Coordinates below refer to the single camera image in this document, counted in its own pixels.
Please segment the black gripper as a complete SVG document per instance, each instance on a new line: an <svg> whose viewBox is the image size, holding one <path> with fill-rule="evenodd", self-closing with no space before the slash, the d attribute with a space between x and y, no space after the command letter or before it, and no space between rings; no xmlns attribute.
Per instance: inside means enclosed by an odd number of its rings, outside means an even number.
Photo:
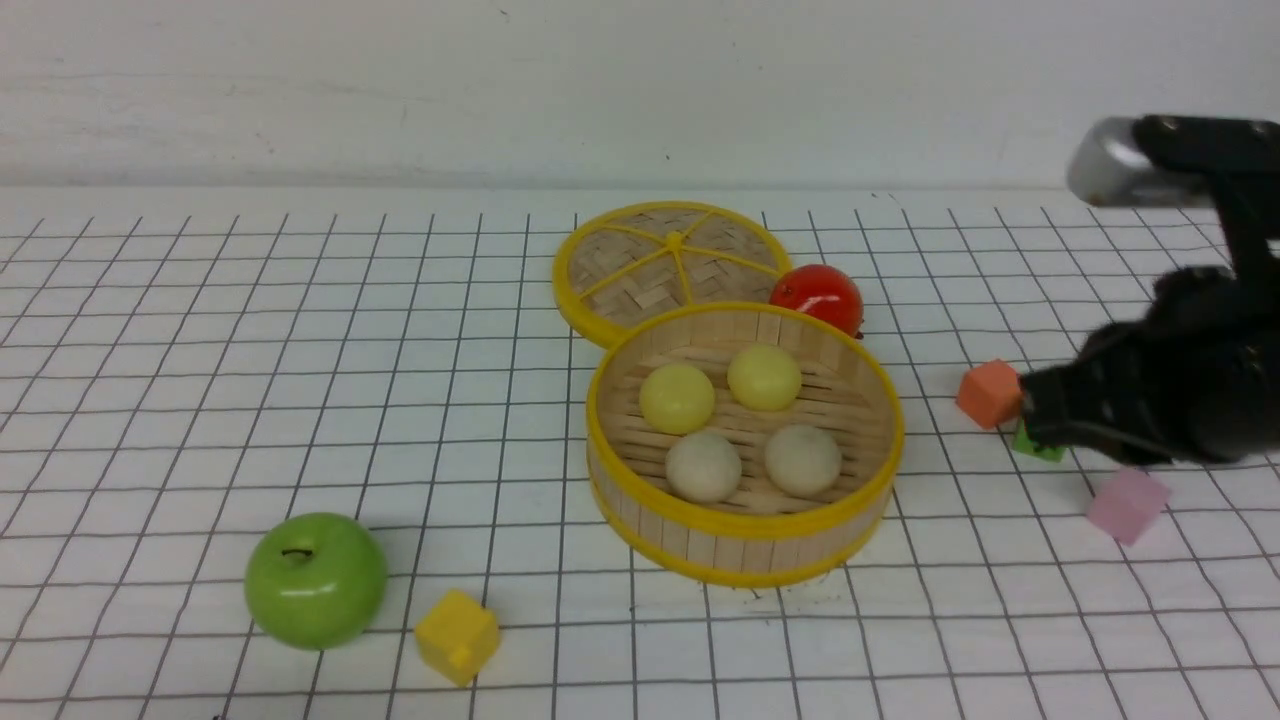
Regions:
<svg viewBox="0 0 1280 720"><path fill-rule="evenodd" d="M1130 466L1276 452L1277 272L1181 266L1153 291L1142 318L1102 325L1071 361L1020 377L1029 439Z"/></svg>

